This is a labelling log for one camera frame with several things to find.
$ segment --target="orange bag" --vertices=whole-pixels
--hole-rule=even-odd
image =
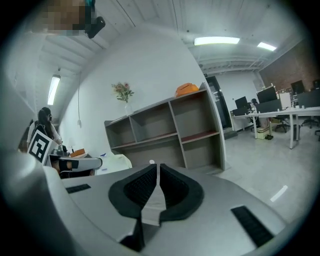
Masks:
[[[175,97],[179,97],[185,94],[190,94],[193,92],[199,91],[199,88],[192,83],[185,83],[181,86],[179,86],[175,91]]]

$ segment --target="flowers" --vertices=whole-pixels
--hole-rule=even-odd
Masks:
[[[127,82],[124,84],[118,82],[117,84],[112,84],[111,86],[113,91],[117,94],[116,99],[119,101],[128,103],[129,96],[134,94],[134,92],[130,90],[130,86]]]

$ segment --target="orange object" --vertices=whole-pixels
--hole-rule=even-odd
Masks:
[[[76,157],[76,156],[79,156],[79,155],[82,155],[82,154],[85,154],[85,153],[86,153],[85,149],[82,148],[82,149],[76,150],[73,153],[71,153],[70,157],[73,158],[73,157]]]
[[[179,96],[182,96],[185,94],[190,94],[190,93],[197,92],[197,91],[199,91],[199,88],[195,84],[188,82],[188,83],[185,83],[185,84],[179,86],[176,89],[175,97],[179,97]]]

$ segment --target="shelf compartment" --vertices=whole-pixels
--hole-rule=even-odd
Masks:
[[[149,138],[149,139],[145,139],[145,140],[142,140],[142,141],[139,141],[139,142],[127,143],[127,144],[120,145],[120,146],[114,146],[111,149],[115,150],[115,149],[125,148],[125,147],[135,147],[137,145],[147,144],[147,143],[151,143],[151,142],[154,142],[154,144],[155,144],[157,141],[161,142],[161,140],[163,140],[165,138],[170,138],[170,137],[177,136],[177,135],[178,134],[176,132],[169,132],[167,134],[162,134],[162,135],[155,136],[155,137]]]
[[[168,102],[131,115],[130,119],[137,142],[177,132]]]
[[[218,135],[218,134],[220,134],[220,132],[218,132],[218,131],[212,131],[212,130],[204,131],[204,132],[200,132],[200,133],[190,135],[187,137],[182,137],[181,142],[182,142],[182,144],[195,142],[195,141],[202,140],[202,139],[205,139],[205,138],[208,138],[208,137],[211,137],[214,135]]]
[[[218,130],[207,90],[177,98],[170,103],[181,138]]]
[[[209,136],[182,145],[187,168],[221,166],[220,136]]]
[[[134,144],[135,137],[129,117],[105,126],[110,148]]]
[[[150,160],[154,160],[156,164],[185,167],[184,157],[177,135],[137,143],[129,147],[112,149],[112,152],[116,155],[125,155],[131,161],[133,167],[148,165]]]

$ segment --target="doorway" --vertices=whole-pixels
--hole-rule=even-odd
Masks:
[[[215,76],[207,77],[206,81],[215,98],[215,103],[221,119],[222,128],[225,129],[225,128],[232,127],[227,104],[216,77]]]

